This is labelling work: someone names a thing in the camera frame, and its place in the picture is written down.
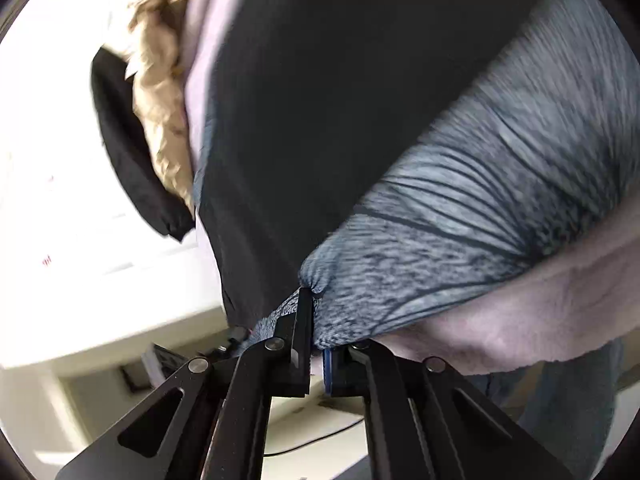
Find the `white cabinet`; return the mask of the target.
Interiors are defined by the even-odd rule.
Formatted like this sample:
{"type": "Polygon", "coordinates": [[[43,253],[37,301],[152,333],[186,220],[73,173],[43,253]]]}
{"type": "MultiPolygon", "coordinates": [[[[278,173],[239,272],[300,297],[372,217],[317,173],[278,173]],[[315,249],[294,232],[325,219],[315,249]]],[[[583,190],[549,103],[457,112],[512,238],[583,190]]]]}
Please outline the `white cabinet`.
{"type": "Polygon", "coordinates": [[[29,0],[1,43],[1,428],[40,479],[143,396],[122,366],[226,328],[202,242],[157,234],[102,143],[90,67],[123,10],[29,0]]]}

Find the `black garment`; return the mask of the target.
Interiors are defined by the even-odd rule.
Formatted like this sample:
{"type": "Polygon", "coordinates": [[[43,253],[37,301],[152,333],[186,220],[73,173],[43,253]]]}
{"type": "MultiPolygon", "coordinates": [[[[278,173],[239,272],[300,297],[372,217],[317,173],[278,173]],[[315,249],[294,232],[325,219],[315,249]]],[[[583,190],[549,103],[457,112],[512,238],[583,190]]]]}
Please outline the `black garment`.
{"type": "Polygon", "coordinates": [[[96,52],[90,84],[102,142],[120,185],[140,217],[158,234],[177,242],[195,222],[182,199],[160,182],[140,119],[132,109],[126,63],[109,50],[96,52]]]}

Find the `beige crumpled garment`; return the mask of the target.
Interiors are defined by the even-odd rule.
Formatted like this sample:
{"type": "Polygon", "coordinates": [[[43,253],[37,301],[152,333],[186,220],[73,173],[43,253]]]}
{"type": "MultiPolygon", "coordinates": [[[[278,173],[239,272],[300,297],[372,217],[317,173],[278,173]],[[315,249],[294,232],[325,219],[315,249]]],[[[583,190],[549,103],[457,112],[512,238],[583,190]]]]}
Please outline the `beige crumpled garment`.
{"type": "Polygon", "coordinates": [[[132,109],[152,168],[166,190],[194,211],[193,171],[184,111],[180,32],[186,0],[128,0],[132,109]]]}

